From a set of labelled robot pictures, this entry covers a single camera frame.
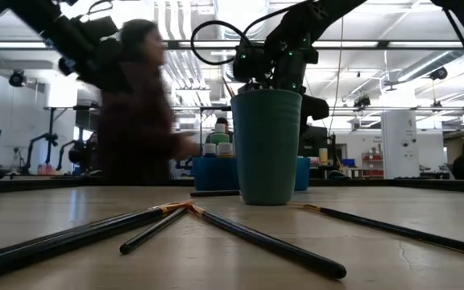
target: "ceiling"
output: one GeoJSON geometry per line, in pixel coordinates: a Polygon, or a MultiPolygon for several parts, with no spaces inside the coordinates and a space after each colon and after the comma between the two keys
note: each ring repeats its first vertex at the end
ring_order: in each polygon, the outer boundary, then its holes
{"type": "MultiPolygon", "coordinates": [[[[191,20],[189,30],[191,31],[199,24],[215,18],[225,18],[226,21],[230,21],[241,29],[250,22],[246,20],[258,18],[261,16],[260,13],[273,12],[296,2],[294,0],[235,0],[234,6],[228,6],[226,9],[222,8],[226,10],[222,12],[219,7],[225,5],[220,4],[224,1],[190,1],[191,20]],[[257,14],[254,13],[256,7],[260,11],[257,14]]],[[[74,7],[65,8],[64,12],[67,15],[83,13],[92,2],[95,1],[80,0],[74,7]]],[[[187,27],[183,27],[182,24],[184,17],[189,17],[184,14],[185,3],[184,1],[160,0],[125,1],[120,9],[134,11],[132,14],[134,16],[128,15],[128,17],[152,17],[159,23],[161,28],[165,28],[168,32],[164,35],[165,38],[187,39],[189,34],[183,33],[187,27]],[[178,15],[180,16],[178,26],[180,29],[173,29],[171,7],[175,4],[178,5],[178,15]],[[142,10],[133,5],[145,7],[144,10],[148,10],[150,14],[140,12],[142,10]],[[175,37],[176,34],[173,31],[181,32],[179,38],[175,37]]],[[[280,19],[279,16],[268,19],[263,25],[260,35],[265,36],[273,30],[279,24],[280,19]]],[[[219,32],[220,30],[216,27],[208,27],[198,34],[197,39],[220,39],[219,32]]],[[[307,93],[314,97],[326,99],[331,106],[335,103],[338,106],[352,106],[354,99],[367,94],[372,105],[376,106],[379,104],[381,94],[379,79],[385,78],[386,72],[398,72],[434,53],[432,50],[413,50],[413,45],[427,43],[430,47],[434,47],[441,46],[441,43],[430,42],[458,40],[442,10],[434,6],[430,1],[425,0],[368,0],[346,15],[343,21],[339,20],[330,26],[320,38],[320,40],[331,41],[344,40],[346,41],[346,48],[349,45],[348,40],[380,41],[386,39],[401,42],[420,42],[409,43],[409,49],[406,49],[404,45],[399,50],[366,50],[362,48],[362,45],[359,45],[359,50],[318,49],[320,53],[318,64],[309,65],[306,71],[304,86],[308,87],[307,93]]],[[[38,36],[11,13],[6,13],[0,17],[0,41],[38,40],[38,36]]],[[[213,51],[210,49],[201,51],[203,57],[209,60],[220,60],[223,55],[230,53],[230,51],[213,51]]],[[[174,54],[171,57],[175,60],[181,56],[174,54]]],[[[0,71],[8,73],[11,72],[11,69],[21,68],[26,70],[29,77],[48,82],[60,75],[55,70],[59,58],[60,56],[53,51],[0,51],[0,71]]],[[[228,96],[222,85],[223,67],[209,66],[201,62],[198,66],[197,69],[200,70],[205,85],[209,87],[209,90],[207,89],[209,100],[214,105],[226,102],[228,96]]],[[[444,106],[464,106],[464,96],[455,98],[457,94],[464,92],[464,56],[446,64],[445,68],[449,76],[443,81],[436,81],[434,89],[432,81],[429,79],[418,78],[412,82],[415,88],[417,105],[430,106],[436,97],[444,100],[444,106]],[[453,101],[447,103],[446,101],[452,97],[454,98],[453,101]]],[[[171,87],[171,83],[173,83],[172,76],[170,77],[166,73],[166,80],[168,87],[171,87]]],[[[81,92],[80,98],[94,98],[96,93],[91,88],[85,88],[83,91],[85,93],[81,92]]],[[[184,101],[180,97],[179,101],[181,101],[180,104],[176,105],[187,106],[190,103],[190,101],[184,101]]],[[[205,105],[203,99],[200,100],[200,104],[197,101],[195,101],[194,105],[205,105]]],[[[454,114],[446,114],[437,120],[449,121],[461,114],[462,112],[454,112],[454,114]]],[[[207,122],[212,123],[213,119],[208,118],[207,122]]]]}

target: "green cup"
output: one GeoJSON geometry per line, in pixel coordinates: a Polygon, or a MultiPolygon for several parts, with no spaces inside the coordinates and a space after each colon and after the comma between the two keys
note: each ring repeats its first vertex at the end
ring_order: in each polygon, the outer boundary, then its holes
{"type": "Polygon", "coordinates": [[[241,196],[247,205],[285,205],[295,188],[302,96],[255,90],[231,100],[241,196]]]}

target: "plastic cup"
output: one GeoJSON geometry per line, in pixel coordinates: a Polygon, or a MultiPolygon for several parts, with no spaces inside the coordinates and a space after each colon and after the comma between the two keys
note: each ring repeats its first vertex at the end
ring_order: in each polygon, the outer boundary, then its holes
{"type": "Polygon", "coordinates": [[[255,90],[231,100],[238,178],[248,205],[285,205],[295,188],[302,97],[255,90]]]}

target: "table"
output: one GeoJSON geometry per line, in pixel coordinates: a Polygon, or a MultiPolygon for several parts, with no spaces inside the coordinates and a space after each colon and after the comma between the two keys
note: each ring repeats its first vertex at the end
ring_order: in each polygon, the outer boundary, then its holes
{"type": "MultiPolygon", "coordinates": [[[[0,193],[0,247],[86,222],[188,198],[191,188],[87,187],[0,193]]],[[[413,188],[310,188],[305,201],[464,240],[464,193],[413,188]]],[[[464,254],[289,207],[239,197],[195,202],[345,265],[341,282],[253,246],[191,215],[128,256],[142,229],[0,277],[12,289],[461,289],[464,254]]]]}

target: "woman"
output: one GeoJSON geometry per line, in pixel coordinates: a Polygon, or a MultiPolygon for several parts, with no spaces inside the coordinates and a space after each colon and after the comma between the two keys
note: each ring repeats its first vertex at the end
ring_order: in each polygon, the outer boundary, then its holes
{"type": "Polygon", "coordinates": [[[118,184],[151,184],[170,178],[169,160],[199,153],[189,135],[173,134],[173,112],[160,66],[164,46],[156,25],[136,19],[123,26],[120,64],[133,93],[101,92],[97,133],[104,178],[118,184]]]}

